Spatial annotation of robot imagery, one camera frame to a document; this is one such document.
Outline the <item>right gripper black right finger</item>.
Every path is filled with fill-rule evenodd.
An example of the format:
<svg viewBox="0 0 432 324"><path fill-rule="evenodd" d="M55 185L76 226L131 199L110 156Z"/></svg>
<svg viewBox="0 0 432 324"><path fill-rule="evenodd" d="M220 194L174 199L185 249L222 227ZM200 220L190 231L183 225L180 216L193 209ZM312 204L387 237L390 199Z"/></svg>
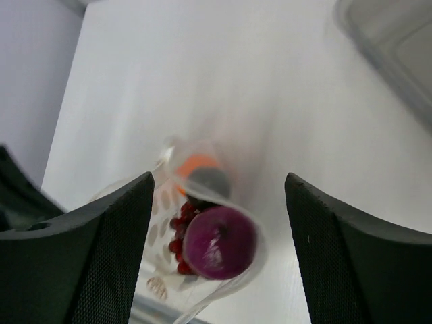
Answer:
<svg viewBox="0 0 432 324"><path fill-rule="evenodd" d="M312 323L430 323L431 235L374 217L294 173L286 207Z"/></svg>

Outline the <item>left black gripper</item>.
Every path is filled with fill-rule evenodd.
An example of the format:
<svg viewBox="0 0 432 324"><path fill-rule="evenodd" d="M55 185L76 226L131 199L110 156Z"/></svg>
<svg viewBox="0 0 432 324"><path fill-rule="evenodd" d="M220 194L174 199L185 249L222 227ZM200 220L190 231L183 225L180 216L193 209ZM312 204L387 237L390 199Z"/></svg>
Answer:
<svg viewBox="0 0 432 324"><path fill-rule="evenodd" d="M30 230L38 223L63 215L16 165L1 145L1 231Z"/></svg>

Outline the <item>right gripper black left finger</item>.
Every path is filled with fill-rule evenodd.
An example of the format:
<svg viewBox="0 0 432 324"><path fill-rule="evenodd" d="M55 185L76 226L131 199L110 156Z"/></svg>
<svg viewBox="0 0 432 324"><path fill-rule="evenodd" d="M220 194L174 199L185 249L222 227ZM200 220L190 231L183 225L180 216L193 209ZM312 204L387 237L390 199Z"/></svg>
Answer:
<svg viewBox="0 0 432 324"><path fill-rule="evenodd" d="M25 231L1 233L2 323L127 323L155 181L116 191Z"/></svg>

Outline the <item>red grape bunch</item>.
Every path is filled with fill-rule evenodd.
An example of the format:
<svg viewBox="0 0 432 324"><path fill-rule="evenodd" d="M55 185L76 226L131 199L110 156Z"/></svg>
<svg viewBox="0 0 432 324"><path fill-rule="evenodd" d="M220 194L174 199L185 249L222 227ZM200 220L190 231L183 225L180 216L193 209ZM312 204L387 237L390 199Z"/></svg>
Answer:
<svg viewBox="0 0 432 324"><path fill-rule="evenodd" d="M196 275L191 266L183 257L183 240L188 226L198 215L198 210L189 202L185 202L180 209L180 216L173 217L170 222L170 228L175 232L173 239L168 244L169 251L174 254L177 265L177 272L180 275Z"/></svg>

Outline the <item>clear zip top bag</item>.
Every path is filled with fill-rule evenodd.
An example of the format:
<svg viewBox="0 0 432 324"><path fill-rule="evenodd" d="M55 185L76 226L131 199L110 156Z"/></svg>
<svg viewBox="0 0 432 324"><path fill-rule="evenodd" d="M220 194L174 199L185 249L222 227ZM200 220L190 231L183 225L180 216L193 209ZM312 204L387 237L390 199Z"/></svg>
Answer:
<svg viewBox="0 0 432 324"><path fill-rule="evenodd" d="M236 142L166 141L152 172L131 323L196 323L212 302L260 274L268 248L258 217L247 209L255 159Z"/></svg>

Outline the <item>purple onion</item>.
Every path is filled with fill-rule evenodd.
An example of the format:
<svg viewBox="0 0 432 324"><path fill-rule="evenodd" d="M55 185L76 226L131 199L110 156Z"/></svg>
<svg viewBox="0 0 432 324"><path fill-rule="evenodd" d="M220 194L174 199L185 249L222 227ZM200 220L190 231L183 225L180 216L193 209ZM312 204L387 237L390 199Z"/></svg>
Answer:
<svg viewBox="0 0 432 324"><path fill-rule="evenodd" d="M228 280L250 267L257 244L256 226L247 216L229 207L212 207L188 226L183 257L197 275Z"/></svg>

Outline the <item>orange fruit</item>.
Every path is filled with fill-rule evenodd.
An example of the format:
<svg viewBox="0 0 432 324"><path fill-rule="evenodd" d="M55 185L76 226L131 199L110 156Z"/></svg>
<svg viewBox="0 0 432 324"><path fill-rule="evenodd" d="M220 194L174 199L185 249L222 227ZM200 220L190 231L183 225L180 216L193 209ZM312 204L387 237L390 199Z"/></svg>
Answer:
<svg viewBox="0 0 432 324"><path fill-rule="evenodd" d="M176 169L175 175L178 178L187 178L195 169L200 167L221 167L221 163L210 155L194 153Z"/></svg>

